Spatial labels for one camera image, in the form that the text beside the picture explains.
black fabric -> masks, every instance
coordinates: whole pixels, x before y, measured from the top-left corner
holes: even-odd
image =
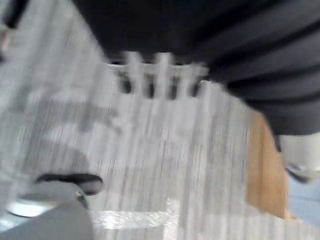
[[[171,52],[206,63],[275,135],[320,132],[319,0],[72,1],[111,60]]]
[[[17,28],[28,3],[29,0],[10,0],[5,10],[3,23],[11,29]]]

wooden surface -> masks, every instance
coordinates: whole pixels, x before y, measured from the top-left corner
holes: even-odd
[[[250,133],[246,199],[248,204],[279,218],[290,216],[288,174],[270,129],[258,113],[253,114]]]

blue surface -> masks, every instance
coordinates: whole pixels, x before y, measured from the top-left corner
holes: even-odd
[[[289,178],[288,204],[294,216],[320,227],[320,180],[301,184]]]

metal part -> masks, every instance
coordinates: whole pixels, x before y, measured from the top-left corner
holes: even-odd
[[[285,167],[292,177],[301,183],[320,178],[320,132],[281,135],[280,144]]]

gray object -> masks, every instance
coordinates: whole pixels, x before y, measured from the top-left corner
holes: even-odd
[[[79,201],[76,185],[63,182],[35,184],[29,193],[7,206],[0,218],[1,239],[92,240],[88,210]]]

